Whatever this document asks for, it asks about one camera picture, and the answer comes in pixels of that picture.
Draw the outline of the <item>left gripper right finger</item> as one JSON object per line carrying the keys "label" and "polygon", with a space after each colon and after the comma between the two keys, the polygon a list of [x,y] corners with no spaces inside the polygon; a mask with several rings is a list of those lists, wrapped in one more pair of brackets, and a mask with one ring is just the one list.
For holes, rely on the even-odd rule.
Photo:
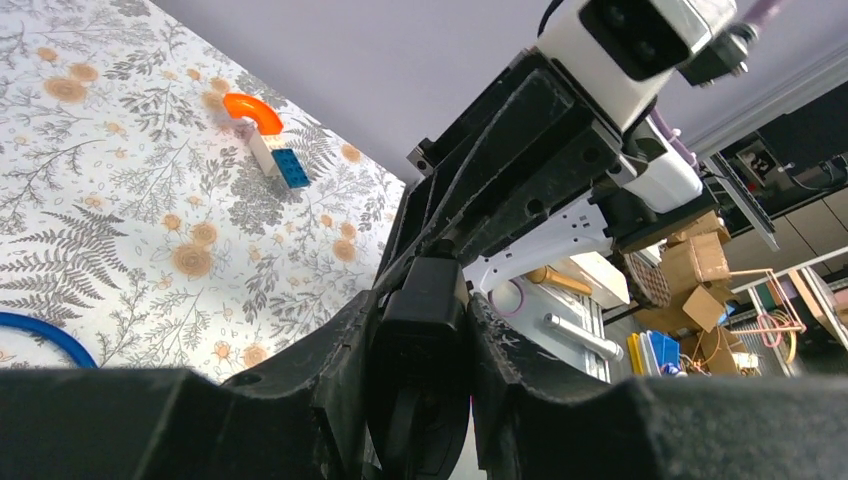
{"label": "left gripper right finger", "polygon": [[468,305],[478,462],[493,479],[843,479],[842,377],[633,377],[546,353]]}

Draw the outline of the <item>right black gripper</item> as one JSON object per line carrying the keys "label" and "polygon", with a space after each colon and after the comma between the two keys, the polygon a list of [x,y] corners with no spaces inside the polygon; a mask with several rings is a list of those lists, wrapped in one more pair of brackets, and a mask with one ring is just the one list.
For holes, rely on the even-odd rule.
{"label": "right black gripper", "polygon": [[542,265],[640,247],[628,193],[602,204],[609,226],[585,227],[568,206],[619,160],[621,132],[564,69],[525,52],[412,163],[425,178],[404,193],[374,288],[390,292],[417,258],[462,266]]}

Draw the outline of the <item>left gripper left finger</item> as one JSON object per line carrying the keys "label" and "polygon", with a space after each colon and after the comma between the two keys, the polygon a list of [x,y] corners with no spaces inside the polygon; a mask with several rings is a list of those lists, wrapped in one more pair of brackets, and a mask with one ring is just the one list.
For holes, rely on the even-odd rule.
{"label": "left gripper left finger", "polygon": [[214,384],[188,369],[1,374],[5,479],[357,479],[377,298]]}

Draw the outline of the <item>black padlock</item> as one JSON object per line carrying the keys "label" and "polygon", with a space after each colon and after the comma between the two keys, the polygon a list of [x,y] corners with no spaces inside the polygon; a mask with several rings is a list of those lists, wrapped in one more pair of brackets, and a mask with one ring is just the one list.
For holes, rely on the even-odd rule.
{"label": "black padlock", "polygon": [[419,257],[371,341],[367,422],[385,479],[447,479],[470,407],[468,290],[453,259]]}

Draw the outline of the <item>blue cable lock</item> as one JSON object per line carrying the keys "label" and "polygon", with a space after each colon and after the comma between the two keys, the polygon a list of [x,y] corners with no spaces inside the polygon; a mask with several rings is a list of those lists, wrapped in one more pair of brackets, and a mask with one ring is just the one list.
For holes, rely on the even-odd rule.
{"label": "blue cable lock", "polygon": [[98,367],[92,355],[78,340],[46,321],[21,314],[2,312],[1,326],[43,337],[63,351],[77,367],[92,369]]}

